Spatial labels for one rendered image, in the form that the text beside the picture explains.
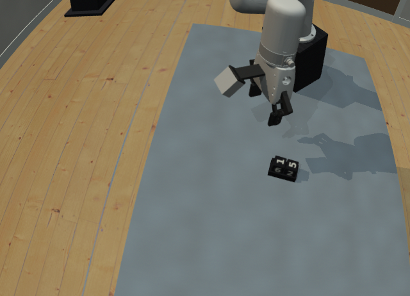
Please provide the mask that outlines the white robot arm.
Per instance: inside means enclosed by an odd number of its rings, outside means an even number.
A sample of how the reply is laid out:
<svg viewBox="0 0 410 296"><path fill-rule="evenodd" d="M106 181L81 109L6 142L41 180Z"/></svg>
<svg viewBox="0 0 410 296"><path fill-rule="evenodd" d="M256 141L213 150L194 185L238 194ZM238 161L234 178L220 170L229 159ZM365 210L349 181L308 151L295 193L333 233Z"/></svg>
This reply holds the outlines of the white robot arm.
<svg viewBox="0 0 410 296"><path fill-rule="evenodd" d="M265 14L260 55L275 65L294 67L299 43L312 41L316 29L312 25L314 0L229 0L240 13ZM229 65L215 79L222 95L231 97L245 79L265 76L259 64L234 68Z"/></svg>

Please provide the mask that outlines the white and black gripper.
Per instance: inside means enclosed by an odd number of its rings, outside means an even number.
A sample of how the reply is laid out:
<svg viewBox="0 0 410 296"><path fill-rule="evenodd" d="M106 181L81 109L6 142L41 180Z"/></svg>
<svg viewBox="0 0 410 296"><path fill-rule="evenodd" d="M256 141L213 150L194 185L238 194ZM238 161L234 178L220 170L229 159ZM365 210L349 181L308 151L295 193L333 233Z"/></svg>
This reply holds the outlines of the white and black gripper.
<svg viewBox="0 0 410 296"><path fill-rule="evenodd" d="M259 64L265 73L265 76L250 79L249 96L254 97L261 93L265 95L272 104L273 111L270 113L268 126L276 126L281 123L280 116L293 113L290 99L295 82L295 66L291 68L270 63L260 55L259 49L255 59L249 61L250 65ZM277 109L277 104L280 103L281 109Z"/></svg>

